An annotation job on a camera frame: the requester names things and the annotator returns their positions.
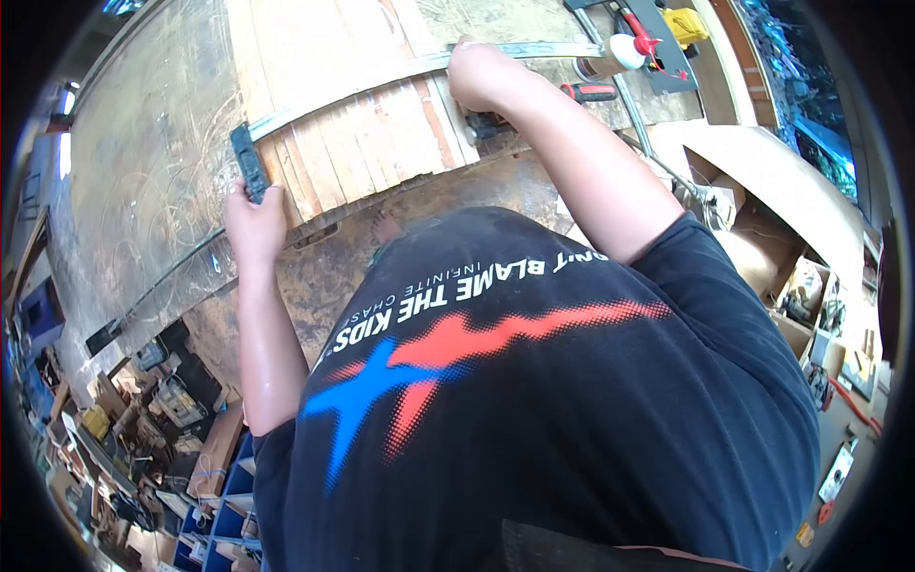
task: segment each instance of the red screwdriver handle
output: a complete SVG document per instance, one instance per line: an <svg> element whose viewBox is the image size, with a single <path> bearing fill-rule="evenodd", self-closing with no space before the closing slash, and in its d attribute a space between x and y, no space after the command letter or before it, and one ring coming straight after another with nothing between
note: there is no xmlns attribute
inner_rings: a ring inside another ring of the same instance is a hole
<svg viewBox="0 0 915 572"><path fill-rule="evenodd" d="M559 89L576 103L612 102L617 99L616 88L606 83L563 83Z"/></svg>

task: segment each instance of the glued wood panel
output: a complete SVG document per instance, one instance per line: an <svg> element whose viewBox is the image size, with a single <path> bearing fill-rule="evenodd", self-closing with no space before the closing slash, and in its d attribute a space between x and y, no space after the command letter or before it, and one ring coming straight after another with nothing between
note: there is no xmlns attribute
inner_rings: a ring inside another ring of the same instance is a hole
<svg viewBox="0 0 915 572"><path fill-rule="evenodd" d="M322 101L328 91L357 92L366 72L443 48L414 0L226 0L226 7L249 122ZM299 224L478 160L462 128L447 80L428 75L311 113L257 148L268 176L286 189L289 221Z"/></svg>

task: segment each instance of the hand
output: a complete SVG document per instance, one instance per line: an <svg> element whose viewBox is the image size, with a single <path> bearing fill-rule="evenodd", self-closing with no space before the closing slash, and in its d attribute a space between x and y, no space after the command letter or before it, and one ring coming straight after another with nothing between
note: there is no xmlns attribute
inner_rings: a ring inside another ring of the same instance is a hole
<svg viewBox="0 0 915 572"><path fill-rule="evenodd" d="M257 205L248 200L244 178L238 177L226 199L225 225L239 277L273 277L276 258L285 246L283 188L274 183Z"/></svg>
<svg viewBox="0 0 915 572"><path fill-rule="evenodd" d="M543 76L528 70L492 44L461 36L448 61L451 97L470 111L500 112L525 97Z"/></svg>

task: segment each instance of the cable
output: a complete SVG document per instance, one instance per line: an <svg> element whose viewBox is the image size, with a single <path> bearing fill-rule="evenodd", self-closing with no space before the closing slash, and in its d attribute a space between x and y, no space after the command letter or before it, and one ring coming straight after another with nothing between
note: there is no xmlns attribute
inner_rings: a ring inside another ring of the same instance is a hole
<svg viewBox="0 0 915 572"><path fill-rule="evenodd" d="M124 321L127 320L127 317L130 316L132 313L134 313L134 310L136 310L137 307L140 306L140 304L146 299L146 297L148 297L150 294L152 294L153 291L154 291L160 284L162 284L163 282L165 282L165 281L166 281L166 278L168 278L173 272L175 272L176 270L178 270L178 267L179 267L179 266L181 266L182 264L184 264L185 262L187 262L188 259L189 259L191 256L193 256L194 254L196 254L196 253L200 252L201 250L203 250L204 248L206 248L206 246L207 246L208 244L212 243L214 240L216 240L217 238L219 238L219 237L220 237L223 233L225 233L225 232L226 232L226 227L221 226L221 227L217 228L215 231L211 232L210 234L207 234L207 235L204 236L202 239L200 239L200 242L194 244L194 245L190 248L190 250L188 250L187 252L185 252L184 254L182 254L181 257L178 258L174 263L172 263L171 266L169 266L168 268L166 268L165 272L163 272L161 275L159 275L159 278L157 278L156 281L153 282L153 285L150 286L150 287L149 287L149 288L148 288L148 289L147 289L147 290L146 290L146 291L145 291L145 292L144 292L144 293L134 302L134 304L133 304L131 307L129 307L129 308L121 315L121 317L119 317L118 319L116 319L116 320L112 323L111 327L108 328L108 332L111 333L111 332L115 331L116 329L118 329L118 328L121 326L121 324L123 324Z"/></svg>

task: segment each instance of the metal clamp bar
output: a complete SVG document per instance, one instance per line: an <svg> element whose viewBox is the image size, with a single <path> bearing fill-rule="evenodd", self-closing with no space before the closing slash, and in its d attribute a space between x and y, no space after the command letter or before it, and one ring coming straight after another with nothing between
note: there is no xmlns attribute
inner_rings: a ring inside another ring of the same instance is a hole
<svg viewBox="0 0 915 572"><path fill-rule="evenodd" d="M522 42L514 44L495 44L495 46L514 59L604 57L604 47L599 42L597 44L580 44L577 42ZM304 117L309 113L313 113L328 105L344 100L351 95L379 88L394 81L405 80L416 75L423 75L430 71L444 70L448 67L449 59L451 59L450 51L443 51L436 54L429 54L428 56L409 59L396 66L371 72L369 76L364 77L361 81L357 82L357 89L355 91L351 89L351 84L350 87L344 87L342 90L337 91L333 91L333 86L322 87L320 90L315 90L315 94L321 97L320 100L304 103L292 109L272 113L252 123L249 128L251 139L253 141L262 139L277 129L291 124L300 117Z"/></svg>

